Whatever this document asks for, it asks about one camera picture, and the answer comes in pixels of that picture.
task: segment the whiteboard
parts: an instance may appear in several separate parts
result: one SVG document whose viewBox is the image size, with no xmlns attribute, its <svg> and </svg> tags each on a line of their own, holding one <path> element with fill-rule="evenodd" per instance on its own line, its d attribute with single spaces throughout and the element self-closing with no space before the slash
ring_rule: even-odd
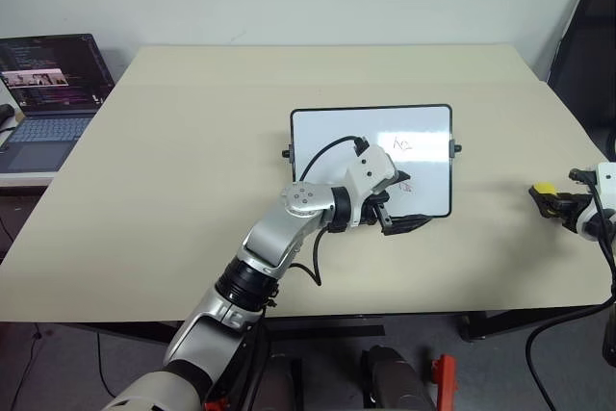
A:
<svg viewBox="0 0 616 411">
<path fill-rule="evenodd" d="M 327 108 L 291 113 L 294 180 L 324 146 L 344 136 L 365 137 L 390 155 L 411 178 L 387 189 L 393 217 L 451 212 L 451 107 Z M 356 159 L 352 141 L 332 147 L 310 168 L 305 181 L 340 183 Z"/>
</svg>

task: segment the power cord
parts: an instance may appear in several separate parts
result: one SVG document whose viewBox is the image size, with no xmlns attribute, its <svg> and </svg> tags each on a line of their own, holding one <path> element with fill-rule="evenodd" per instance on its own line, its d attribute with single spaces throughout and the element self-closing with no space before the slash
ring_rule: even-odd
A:
<svg viewBox="0 0 616 411">
<path fill-rule="evenodd" d="M 255 329 L 254 346 L 252 347 L 252 353 L 250 354 L 250 360 L 248 363 L 248 367 L 246 369 L 246 378 L 244 381 L 244 386 L 242 387 L 242 393 L 240 394 L 240 397 L 238 399 L 239 405 L 236 406 L 236 409 L 238 411 L 242 411 L 242 410 L 250 411 L 250 409 L 252 408 L 254 404 L 254 400 L 257 397 L 257 391 L 259 390 L 259 385 L 261 384 L 261 379 L 263 378 L 264 370 L 266 368 L 268 360 L 270 359 L 271 340 L 270 340 L 270 334 L 268 332 L 268 329 L 265 326 L 266 311 L 267 311 L 267 307 L 264 307 L 263 314 L 261 315 L 261 318 L 259 319 L 256 326 L 254 327 Z M 248 406 L 244 407 L 246 403 L 246 397 L 250 389 L 250 378 L 254 375 L 254 367 L 255 367 L 255 362 L 257 359 L 257 352 L 259 348 L 259 337 L 261 336 L 262 332 L 265 334 L 265 339 L 266 339 L 266 345 L 267 345 L 266 356 L 265 356 L 265 359 L 263 360 L 263 363 L 261 364 L 261 367 L 259 368 L 259 372 L 257 372 L 257 376 L 256 376 L 257 379 L 254 383 L 254 388 L 252 389 L 252 392 L 250 394 L 250 399 L 248 400 Z"/>
<path fill-rule="evenodd" d="M 103 387 L 110 395 L 111 398 L 115 398 L 116 395 L 111 391 L 109 386 L 107 385 L 107 381 L 105 380 L 105 376 L 103 375 L 103 362 L 101 360 L 100 355 L 100 333 L 96 333 L 96 356 L 98 358 L 98 375 L 100 376 L 100 381 L 103 383 Z"/>
<path fill-rule="evenodd" d="M 0 216 L 0 226 L 2 227 L 2 230 L 7 234 L 7 237 L 11 241 L 11 244 L 13 244 L 15 242 L 15 238 L 13 237 L 11 233 L 9 233 L 9 229 L 7 228 L 7 225 L 2 220 L 2 216 Z"/>
<path fill-rule="evenodd" d="M 259 368 L 259 373 L 257 375 L 257 379 L 255 380 L 254 388 L 252 389 L 252 393 L 250 394 L 250 400 L 248 401 L 248 406 L 245 408 L 245 411 L 251 411 L 252 410 L 252 406 L 254 405 L 254 401 L 257 398 L 257 393 L 259 392 L 259 385 L 261 384 L 261 380 L 263 379 L 263 374 L 264 374 L 264 372 L 266 370 L 266 366 L 268 365 L 268 361 L 269 361 L 270 355 L 271 355 L 270 332 L 268 331 L 268 328 L 265 326 L 265 324 L 263 322 L 262 322 L 261 329 L 263 329 L 263 332 L 264 332 L 265 338 L 266 338 L 266 356 L 264 357 L 263 362 L 261 363 L 261 367 Z"/>
<path fill-rule="evenodd" d="M 28 363 L 26 363 L 26 367 L 23 370 L 21 375 L 21 379 L 19 380 L 19 385 L 17 385 L 17 389 L 15 390 L 15 395 L 13 396 L 13 401 L 11 402 L 10 411 L 13 411 L 17 405 L 17 398 L 19 397 L 19 392 L 21 392 L 21 388 L 28 377 L 28 374 L 32 370 L 33 362 L 35 359 L 35 346 L 37 342 L 42 338 L 42 334 L 40 333 L 39 324 L 35 322 L 35 330 L 37 332 L 32 336 L 32 344 L 30 345 L 30 357 L 28 358 Z"/>
<path fill-rule="evenodd" d="M 317 159 L 320 158 L 326 151 L 330 150 L 331 148 L 333 148 L 337 144 L 344 143 L 345 141 L 354 141 L 355 145 L 360 145 L 360 146 L 361 146 L 360 143 L 365 143 L 364 139 L 362 139 L 361 137 L 356 137 L 356 136 L 348 135 L 346 137 L 342 137 L 340 139 L 334 140 L 330 144 L 327 144 L 317 154 L 315 154 L 313 156 L 313 158 L 310 160 L 310 162 L 308 163 L 308 165 L 306 166 L 306 168 L 302 172 L 301 176 L 299 177 L 299 181 L 300 182 L 304 181 L 304 179 L 306 178 L 306 175 L 308 174 L 308 171 L 310 170 L 310 168 L 314 165 L 314 163 L 317 161 Z"/>
<path fill-rule="evenodd" d="M 603 253 L 603 256 L 605 257 L 605 260 L 607 264 L 609 265 L 609 269 L 612 275 L 612 287 L 611 287 L 612 295 L 608 300 L 606 300 L 604 303 L 600 305 L 596 305 L 590 308 L 584 308 L 578 312 L 572 313 L 570 315 L 559 318 L 557 320 L 549 321 L 537 327 L 534 331 L 530 333 L 530 335 L 526 339 L 526 364 L 528 365 L 528 369 L 530 370 L 530 373 L 532 374 L 532 378 L 534 379 L 535 384 L 537 384 L 537 387 L 539 388 L 539 391 L 541 392 L 541 395 L 544 401 L 546 402 L 548 407 L 551 409 L 551 411 L 556 411 L 556 407 L 554 406 L 554 403 L 552 402 L 552 399 L 550 398 L 548 391 L 546 390 L 545 386 L 543 385 L 543 382 L 541 381 L 541 379 L 539 378 L 539 375 L 537 374 L 537 371 L 535 370 L 535 367 L 532 361 L 532 343 L 534 342 L 534 340 L 537 338 L 539 334 L 541 334 L 547 329 L 550 329 L 551 327 L 562 324 L 563 322 L 580 320 L 582 318 L 595 315 L 601 312 L 602 310 L 609 308 L 610 306 L 612 306 L 614 302 L 616 302 L 616 266 L 614 265 L 614 254 L 613 254 L 612 245 L 611 245 L 611 240 L 613 237 L 608 232 L 608 228 L 609 228 L 608 220 L 603 211 L 603 205 L 601 203 L 601 198 L 599 197 L 599 193 L 597 192 L 597 188 L 595 187 L 594 180 L 592 178 L 589 178 L 589 176 L 585 172 L 574 169 L 571 171 L 570 177 L 573 180 L 578 180 L 586 184 L 590 190 L 590 193 L 593 196 L 593 200 L 595 201 L 597 212 L 601 218 L 601 231 L 602 231 L 602 235 L 599 236 L 598 242 L 599 242 L 599 247 L 601 248 L 601 251 Z"/>
<path fill-rule="evenodd" d="M 310 270 L 308 267 L 302 264 L 290 264 L 290 269 L 300 269 L 308 273 L 308 276 L 312 278 L 312 280 L 320 286 L 321 282 L 321 271 L 319 270 L 319 243 L 321 242 L 321 238 L 323 235 L 327 233 L 327 227 L 322 228 L 317 237 L 315 238 L 315 243 L 312 246 L 312 266 L 314 271 Z"/>
</svg>

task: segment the beige tabletop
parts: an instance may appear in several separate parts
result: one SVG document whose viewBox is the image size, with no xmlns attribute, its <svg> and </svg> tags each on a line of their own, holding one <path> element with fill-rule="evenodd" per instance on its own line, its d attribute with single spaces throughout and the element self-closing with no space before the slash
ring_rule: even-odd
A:
<svg viewBox="0 0 616 411">
<path fill-rule="evenodd" d="M 325 236 L 323 286 L 290 270 L 269 316 L 603 301 L 596 244 L 526 192 L 603 156 L 511 47 L 146 47 L 0 266 L 0 320 L 183 319 L 291 181 L 292 109 L 430 103 L 463 145 L 451 216 Z"/>
</svg>

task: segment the laptop screen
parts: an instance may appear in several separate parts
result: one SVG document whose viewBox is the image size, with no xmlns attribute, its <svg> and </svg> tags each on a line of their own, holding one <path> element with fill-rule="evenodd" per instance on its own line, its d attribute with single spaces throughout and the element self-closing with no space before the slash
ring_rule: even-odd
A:
<svg viewBox="0 0 616 411">
<path fill-rule="evenodd" d="M 0 78 L 25 114 L 97 110 L 114 88 L 90 34 L 0 39 Z"/>
</svg>

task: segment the red handwriting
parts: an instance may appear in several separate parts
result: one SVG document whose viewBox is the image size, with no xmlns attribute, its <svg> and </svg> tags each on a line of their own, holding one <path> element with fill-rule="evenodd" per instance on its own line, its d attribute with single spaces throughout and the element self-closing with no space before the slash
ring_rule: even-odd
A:
<svg viewBox="0 0 616 411">
<path fill-rule="evenodd" d="M 400 182 L 398 183 L 398 188 L 400 188 L 402 191 L 410 193 L 413 191 L 413 189 L 411 188 L 411 184 L 408 182 Z"/>
<path fill-rule="evenodd" d="M 398 137 L 394 137 L 394 149 L 396 148 L 406 151 L 407 149 L 413 149 L 413 146 L 408 144 L 406 140 L 398 140 Z"/>
</svg>

